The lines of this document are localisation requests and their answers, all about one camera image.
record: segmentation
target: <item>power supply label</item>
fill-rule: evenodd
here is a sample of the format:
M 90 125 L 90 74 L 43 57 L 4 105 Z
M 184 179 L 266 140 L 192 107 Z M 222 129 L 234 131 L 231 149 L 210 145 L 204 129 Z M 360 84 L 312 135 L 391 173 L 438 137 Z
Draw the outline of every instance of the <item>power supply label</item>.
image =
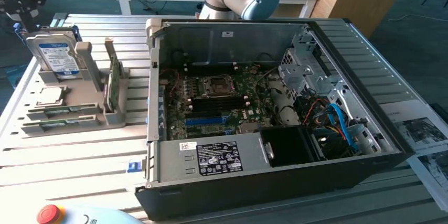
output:
M 236 142 L 198 145 L 196 152 L 203 176 L 243 171 Z

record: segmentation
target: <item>slotted metal surface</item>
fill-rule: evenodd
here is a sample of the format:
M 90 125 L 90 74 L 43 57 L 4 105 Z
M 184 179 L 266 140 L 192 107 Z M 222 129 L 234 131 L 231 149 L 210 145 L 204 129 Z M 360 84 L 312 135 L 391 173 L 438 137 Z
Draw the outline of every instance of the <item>slotted metal surface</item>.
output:
M 3 198 L 55 200 L 120 209 L 151 223 L 132 192 L 142 173 L 127 174 L 130 160 L 146 156 L 146 116 L 150 54 L 146 21 L 150 16 L 70 15 L 54 24 L 80 27 L 84 41 L 94 43 L 94 59 L 110 65 L 103 41 L 115 38 L 118 57 L 131 68 L 127 126 L 102 132 L 20 139 L 12 134 L 24 115 L 24 104 L 42 85 L 32 60 L 0 118 L 0 195 Z M 375 49 L 340 19 L 319 20 L 362 81 L 380 103 L 418 98 Z M 407 164 L 370 177 L 351 190 L 314 195 L 264 205 L 232 209 L 166 223 L 444 223 L 439 207 Z

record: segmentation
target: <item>open computer tower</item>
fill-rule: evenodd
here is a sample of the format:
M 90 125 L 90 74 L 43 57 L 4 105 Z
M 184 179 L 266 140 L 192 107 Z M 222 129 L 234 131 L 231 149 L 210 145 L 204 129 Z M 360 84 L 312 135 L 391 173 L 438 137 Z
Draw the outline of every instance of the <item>open computer tower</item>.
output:
M 150 19 L 151 220 L 351 188 L 411 155 L 311 21 Z

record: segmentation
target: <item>table leg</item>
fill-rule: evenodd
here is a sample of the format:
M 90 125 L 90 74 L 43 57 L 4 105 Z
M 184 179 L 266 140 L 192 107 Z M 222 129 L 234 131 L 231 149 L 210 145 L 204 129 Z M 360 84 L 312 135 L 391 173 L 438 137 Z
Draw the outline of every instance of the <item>table leg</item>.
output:
M 299 18 L 310 18 L 311 13 L 314 12 L 315 5 L 318 0 L 307 0 L 307 3 L 302 7 Z
M 131 13 L 131 0 L 118 0 L 120 3 L 122 15 L 132 15 Z

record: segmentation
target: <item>barcode label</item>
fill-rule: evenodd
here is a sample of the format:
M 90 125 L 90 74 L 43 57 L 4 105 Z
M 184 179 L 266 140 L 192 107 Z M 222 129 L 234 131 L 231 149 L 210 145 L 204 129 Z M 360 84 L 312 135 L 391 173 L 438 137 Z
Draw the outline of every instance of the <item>barcode label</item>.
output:
M 188 151 L 188 150 L 196 150 L 196 142 L 187 142 L 187 143 L 180 143 L 179 144 L 179 149 L 182 151 Z

